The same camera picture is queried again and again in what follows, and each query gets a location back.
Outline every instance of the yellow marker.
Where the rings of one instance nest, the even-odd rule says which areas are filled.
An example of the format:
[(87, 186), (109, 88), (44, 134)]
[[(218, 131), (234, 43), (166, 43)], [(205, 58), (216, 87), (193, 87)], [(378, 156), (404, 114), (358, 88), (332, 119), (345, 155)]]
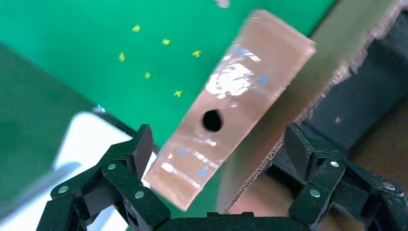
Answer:
[(200, 57), (201, 51), (194, 51), (192, 55), (194, 55), (195, 57)]
[(125, 60), (125, 54), (122, 52), (119, 54), (119, 61), (123, 62)]
[(140, 25), (133, 27), (132, 31), (138, 33), (140, 31)]
[(177, 96), (177, 97), (181, 97), (181, 94), (183, 93), (182, 90), (177, 90), (173, 95)]
[(162, 43), (167, 46), (168, 44), (170, 44), (170, 40), (165, 38), (165, 39), (162, 41)]

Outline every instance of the corrugated cardboard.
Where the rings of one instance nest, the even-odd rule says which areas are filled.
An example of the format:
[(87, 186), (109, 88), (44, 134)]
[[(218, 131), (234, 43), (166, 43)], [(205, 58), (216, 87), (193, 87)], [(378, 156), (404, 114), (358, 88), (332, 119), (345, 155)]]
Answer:
[(397, 0), (341, 0), (312, 36), (316, 54), (223, 166), (217, 203), (227, 212), (282, 145), (286, 126), (311, 113), (328, 87), (344, 78), (361, 52), (389, 26)]
[[(314, 52), (314, 42), (270, 13), (254, 11), (146, 181), (186, 210)], [(202, 124), (211, 110), (218, 110), (223, 122), (218, 132)]]

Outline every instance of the green surface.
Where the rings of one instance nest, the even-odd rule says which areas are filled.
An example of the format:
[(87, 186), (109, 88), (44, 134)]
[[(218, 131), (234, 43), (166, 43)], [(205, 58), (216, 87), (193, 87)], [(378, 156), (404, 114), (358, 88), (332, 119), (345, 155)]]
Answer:
[[(176, 129), (252, 9), (266, 8), (309, 35), (333, 2), (231, 0), (229, 9), (221, 9), (212, 0), (0, 0), (0, 41), (133, 128), (151, 124), (155, 141), (161, 146)], [(141, 26), (138, 33), (132, 31), (135, 25)], [(169, 39), (170, 44), (162, 44), (163, 39)], [(200, 57), (192, 56), (196, 50), (202, 51)], [(120, 62), (122, 52), (126, 58)], [(151, 73), (149, 79), (144, 77), (146, 72)], [(25, 100), (50, 97), (39, 103), (52, 109), (58, 97), (49, 93), (55, 90), (40, 88), (47, 80), (28, 73), (26, 78), (24, 86), (38, 90), (24, 95)], [(13, 88), (15, 84), (18, 83), (3, 87)], [(183, 91), (180, 98), (173, 95), (176, 90)], [(17, 98), (12, 100), (15, 107), (26, 105)], [(52, 127), (60, 122), (44, 119), (42, 124), (46, 123)], [(11, 177), (10, 184), (19, 184), (5, 198), (12, 196), (10, 192), (21, 192), (44, 167), (49, 167), (55, 153), (52, 150), (36, 151), (39, 153), (35, 159), (20, 152), (7, 154), (27, 161), (23, 161), (21, 169), (11, 169), (12, 176), (2, 176)], [(38, 168), (25, 171), (29, 165)], [(214, 211), (219, 172), (188, 213), (173, 209), (175, 216), (202, 216), (205, 211)], [(13, 180), (19, 177), (24, 180)]]

